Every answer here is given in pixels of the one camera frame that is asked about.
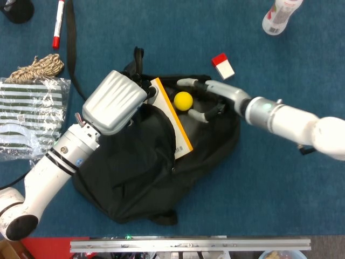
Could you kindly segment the white book with yellow spine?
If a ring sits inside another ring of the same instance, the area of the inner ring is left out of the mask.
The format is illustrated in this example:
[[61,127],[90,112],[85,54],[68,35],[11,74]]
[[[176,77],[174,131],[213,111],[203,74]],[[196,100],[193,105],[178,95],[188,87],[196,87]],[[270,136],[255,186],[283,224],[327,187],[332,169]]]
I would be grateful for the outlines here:
[[169,118],[175,132],[175,159],[179,159],[190,153],[193,147],[160,79],[155,78],[150,82],[157,92],[148,102],[163,111]]

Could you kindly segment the blue bowl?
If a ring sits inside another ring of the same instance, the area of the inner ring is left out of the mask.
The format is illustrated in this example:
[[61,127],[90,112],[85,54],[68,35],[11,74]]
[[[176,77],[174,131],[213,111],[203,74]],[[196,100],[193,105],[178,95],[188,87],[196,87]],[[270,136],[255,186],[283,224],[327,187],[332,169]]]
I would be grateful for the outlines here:
[[305,255],[299,251],[284,250],[284,251],[265,251],[258,259],[306,259]]

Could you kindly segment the yellow ball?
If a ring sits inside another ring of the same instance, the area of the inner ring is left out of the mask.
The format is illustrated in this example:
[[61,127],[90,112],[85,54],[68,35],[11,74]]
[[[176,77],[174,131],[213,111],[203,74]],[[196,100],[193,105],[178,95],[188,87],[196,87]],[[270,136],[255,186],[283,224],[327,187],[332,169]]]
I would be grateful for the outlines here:
[[193,97],[188,92],[179,92],[174,97],[174,106],[179,111],[187,111],[193,106]]

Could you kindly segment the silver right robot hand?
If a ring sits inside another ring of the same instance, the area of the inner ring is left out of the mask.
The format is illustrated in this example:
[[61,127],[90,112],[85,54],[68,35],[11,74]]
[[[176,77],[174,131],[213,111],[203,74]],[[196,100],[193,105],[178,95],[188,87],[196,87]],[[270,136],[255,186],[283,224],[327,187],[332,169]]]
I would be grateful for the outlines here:
[[[203,92],[210,92],[221,96],[230,103],[230,107],[241,117],[245,116],[246,109],[242,107],[246,106],[251,100],[251,97],[242,89],[215,80],[207,80],[203,83],[197,79],[184,78],[178,80],[177,85],[193,87]],[[205,113],[201,113],[192,108],[188,110],[188,116],[199,122],[208,123],[212,118],[223,112],[224,106],[225,104],[218,103],[214,108]]]

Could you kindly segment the black mesh pen holder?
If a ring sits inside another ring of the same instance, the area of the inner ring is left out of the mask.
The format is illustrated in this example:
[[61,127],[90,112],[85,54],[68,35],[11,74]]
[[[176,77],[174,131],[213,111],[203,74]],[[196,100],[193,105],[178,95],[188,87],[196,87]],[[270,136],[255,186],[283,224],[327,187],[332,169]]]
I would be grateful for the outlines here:
[[0,11],[15,24],[29,21],[35,12],[34,10],[31,0],[0,0]]

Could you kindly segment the white marker with red cap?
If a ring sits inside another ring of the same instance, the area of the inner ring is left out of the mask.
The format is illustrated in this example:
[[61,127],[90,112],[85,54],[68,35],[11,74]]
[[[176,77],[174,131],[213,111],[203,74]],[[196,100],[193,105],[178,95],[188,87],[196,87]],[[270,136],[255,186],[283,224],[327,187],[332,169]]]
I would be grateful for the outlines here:
[[65,4],[65,0],[58,1],[56,23],[54,27],[54,34],[53,34],[53,41],[52,41],[52,47],[54,49],[59,49],[59,46],[60,46],[60,33],[61,33],[61,26],[62,26],[62,21],[63,21],[64,4]]

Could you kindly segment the black backpack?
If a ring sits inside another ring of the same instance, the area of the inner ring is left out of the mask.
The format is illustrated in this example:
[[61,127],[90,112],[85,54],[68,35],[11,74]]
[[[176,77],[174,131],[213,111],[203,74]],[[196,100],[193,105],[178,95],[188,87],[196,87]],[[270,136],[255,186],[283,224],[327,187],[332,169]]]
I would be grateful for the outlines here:
[[177,224],[176,204],[231,154],[240,136],[240,117],[228,100],[200,89],[191,93],[206,115],[206,122],[178,115],[191,152],[175,157],[179,146],[171,120],[161,107],[144,104],[131,126],[101,137],[100,147],[73,176],[75,189],[117,223]]

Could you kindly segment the blue felt table mat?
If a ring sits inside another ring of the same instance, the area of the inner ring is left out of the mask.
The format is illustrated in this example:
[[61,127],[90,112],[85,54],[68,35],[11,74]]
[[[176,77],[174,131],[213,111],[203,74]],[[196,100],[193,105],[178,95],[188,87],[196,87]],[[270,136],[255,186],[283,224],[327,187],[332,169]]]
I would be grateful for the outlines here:
[[[282,99],[320,117],[345,119],[345,0],[303,0],[284,32],[262,29],[274,0],[73,0],[75,75],[89,95],[144,49],[150,75],[206,74],[227,55],[227,83]],[[68,182],[34,237],[125,235],[283,236],[345,234],[345,162],[246,123],[236,149],[176,206],[178,224],[117,224]]]

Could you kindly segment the white plastic drink bottle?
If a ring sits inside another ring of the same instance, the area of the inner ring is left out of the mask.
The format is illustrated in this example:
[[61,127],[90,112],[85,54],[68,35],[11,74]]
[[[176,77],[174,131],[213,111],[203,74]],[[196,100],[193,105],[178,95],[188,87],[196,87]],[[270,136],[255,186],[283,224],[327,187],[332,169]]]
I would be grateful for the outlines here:
[[303,0],[274,0],[262,21],[263,30],[271,36],[281,34],[291,15],[302,5]]

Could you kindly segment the striped cloth in plastic bag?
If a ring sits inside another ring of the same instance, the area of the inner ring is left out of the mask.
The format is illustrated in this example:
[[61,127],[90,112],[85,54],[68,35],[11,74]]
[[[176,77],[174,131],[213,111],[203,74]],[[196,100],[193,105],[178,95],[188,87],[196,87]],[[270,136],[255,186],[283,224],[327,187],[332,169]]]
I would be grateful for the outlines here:
[[0,161],[37,160],[61,136],[71,82],[0,78]]

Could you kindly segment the brown cardboard box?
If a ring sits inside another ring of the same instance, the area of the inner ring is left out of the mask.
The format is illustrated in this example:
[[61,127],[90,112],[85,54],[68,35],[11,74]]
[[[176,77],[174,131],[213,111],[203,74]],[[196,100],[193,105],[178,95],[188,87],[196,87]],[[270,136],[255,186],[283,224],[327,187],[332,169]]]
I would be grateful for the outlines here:
[[20,242],[0,240],[0,259],[27,259]]

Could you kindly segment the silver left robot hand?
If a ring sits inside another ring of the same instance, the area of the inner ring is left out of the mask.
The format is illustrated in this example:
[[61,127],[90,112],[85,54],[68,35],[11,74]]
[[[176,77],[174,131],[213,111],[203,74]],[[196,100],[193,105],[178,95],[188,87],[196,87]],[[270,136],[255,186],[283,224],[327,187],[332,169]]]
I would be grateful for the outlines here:
[[100,134],[115,135],[147,99],[136,82],[112,70],[83,104],[82,116]]

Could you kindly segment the aluminium rail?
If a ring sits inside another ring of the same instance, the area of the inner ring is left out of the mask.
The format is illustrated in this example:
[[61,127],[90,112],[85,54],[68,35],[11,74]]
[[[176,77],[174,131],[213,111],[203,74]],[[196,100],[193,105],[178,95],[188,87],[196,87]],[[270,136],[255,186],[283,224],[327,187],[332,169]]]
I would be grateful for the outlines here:
[[293,239],[233,239],[233,238],[133,238],[113,240],[71,241],[72,253],[104,252],[180,252],[180,251],[310,251],[311,240]]

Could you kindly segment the red and white small box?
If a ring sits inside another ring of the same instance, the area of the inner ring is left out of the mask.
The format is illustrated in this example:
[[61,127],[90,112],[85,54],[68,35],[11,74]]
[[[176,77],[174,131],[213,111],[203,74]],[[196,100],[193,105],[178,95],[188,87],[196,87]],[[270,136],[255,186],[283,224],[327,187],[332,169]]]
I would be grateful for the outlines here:
[[211,59],[211,63],[223,80],[226,80],[235,75],[235,72],[225,53],[221,53],[213,57]]

